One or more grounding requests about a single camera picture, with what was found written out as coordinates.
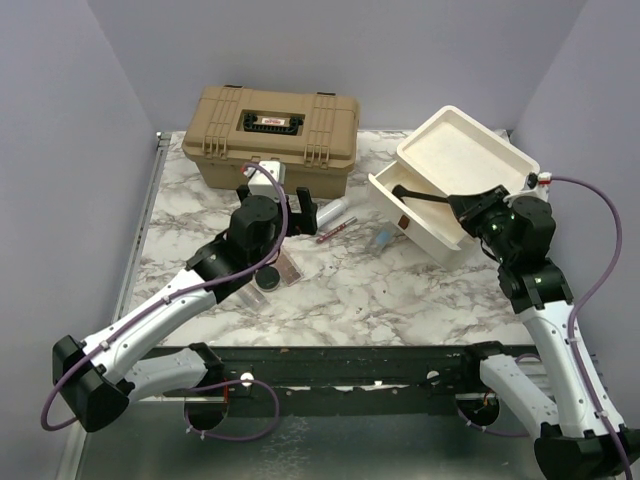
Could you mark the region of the white pull-out drawer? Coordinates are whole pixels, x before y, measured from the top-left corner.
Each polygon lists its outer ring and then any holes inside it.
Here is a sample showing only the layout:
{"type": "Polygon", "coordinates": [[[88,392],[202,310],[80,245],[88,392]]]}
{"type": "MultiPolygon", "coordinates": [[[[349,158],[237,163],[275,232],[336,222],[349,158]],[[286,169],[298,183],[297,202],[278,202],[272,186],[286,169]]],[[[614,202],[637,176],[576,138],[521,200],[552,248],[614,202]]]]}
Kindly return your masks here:
{"type": "Polygon", "coordinates": [[[377,174],[368,175],[371,203],[402,233],[432,256],[473,251],[477,243],[457,223],[448,204],[415,198],[400,200],[394,187],[443,197],[444,194],[423,177],[392,162],[377,174]]]}

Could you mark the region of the white drawer organizer box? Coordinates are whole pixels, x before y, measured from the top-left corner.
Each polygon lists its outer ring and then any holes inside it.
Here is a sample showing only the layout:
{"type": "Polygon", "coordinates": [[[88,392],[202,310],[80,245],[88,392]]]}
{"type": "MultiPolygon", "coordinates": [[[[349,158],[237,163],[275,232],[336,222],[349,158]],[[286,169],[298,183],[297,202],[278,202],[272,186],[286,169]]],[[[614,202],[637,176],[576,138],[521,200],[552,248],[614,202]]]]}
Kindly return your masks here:
{"type": "MultiPolygon", "coordinates": [[[[473,195],[503,185],[510,193],[524,187],[539,164],[460,109],[446,106],[402,142],[397,155],[408,170],[444,196],[473,195]]],[[[475,253],[429,255],[455,270],[475,253]]]]}

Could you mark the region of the black fluffy powder brush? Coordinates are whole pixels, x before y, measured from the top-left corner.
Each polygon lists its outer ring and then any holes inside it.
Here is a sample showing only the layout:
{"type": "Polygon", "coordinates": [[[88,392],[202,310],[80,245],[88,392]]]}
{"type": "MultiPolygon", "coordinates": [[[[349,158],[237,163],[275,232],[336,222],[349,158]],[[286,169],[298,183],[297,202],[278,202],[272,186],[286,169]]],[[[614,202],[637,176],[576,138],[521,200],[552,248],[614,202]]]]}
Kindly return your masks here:
{"type": "Polygon", "coordinates": [[[449,204],[448,199],[446,197],[440,197],[433,194],[409,190],[402,185],[396,185],[391,190],[391,193],[403,204],[406,203],[406,199],[415,199],[415,200],[426,201],[426,202],[449,204]]]}

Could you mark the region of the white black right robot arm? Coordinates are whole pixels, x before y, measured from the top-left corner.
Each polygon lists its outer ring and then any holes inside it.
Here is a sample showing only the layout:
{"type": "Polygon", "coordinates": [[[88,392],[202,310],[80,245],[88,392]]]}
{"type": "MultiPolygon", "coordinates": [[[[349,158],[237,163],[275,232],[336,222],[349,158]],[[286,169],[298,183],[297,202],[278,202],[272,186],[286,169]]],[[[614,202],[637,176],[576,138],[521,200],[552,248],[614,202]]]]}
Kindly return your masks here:
{"type": "Polygon", "coordinates": [[[556,229],[550,204],[534,195],[510,196],[503,186],[447,201],[462,229],[498,261],[500,288],[534,342],[550,391],[498,345],[472,347],[472,359],[459,367],[461,383],[498,395],[526,428],[546,478],[630,478],[639,432],[626,425],[603,387],[581,338],[578,304],[548,256],[556,229]]]}

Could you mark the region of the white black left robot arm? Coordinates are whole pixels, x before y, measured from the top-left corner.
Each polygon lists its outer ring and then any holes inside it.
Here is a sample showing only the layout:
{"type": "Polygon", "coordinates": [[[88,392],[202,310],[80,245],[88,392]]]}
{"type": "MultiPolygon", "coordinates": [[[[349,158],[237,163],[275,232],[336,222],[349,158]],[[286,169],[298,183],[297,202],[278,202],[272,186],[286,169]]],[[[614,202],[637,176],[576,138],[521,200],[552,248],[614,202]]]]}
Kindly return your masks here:
{"type": "Polygon", "coordinates": [[[174,355],[147,353],[178,327],[221,304],[276,258],[285,238],[313,235],[318,207],[308,188],[296,190],[300,209],[287,196],[274,198],[237,189],[240,206],[226,230],[199,248],[169,282],[143,305],[114,324],[77,340],[70,335],[52,348],[53,391],[88,432],[113,423],[133,402],[172,390],[206,395],[220,385],[222,364],[204,344],[174,355]]]}

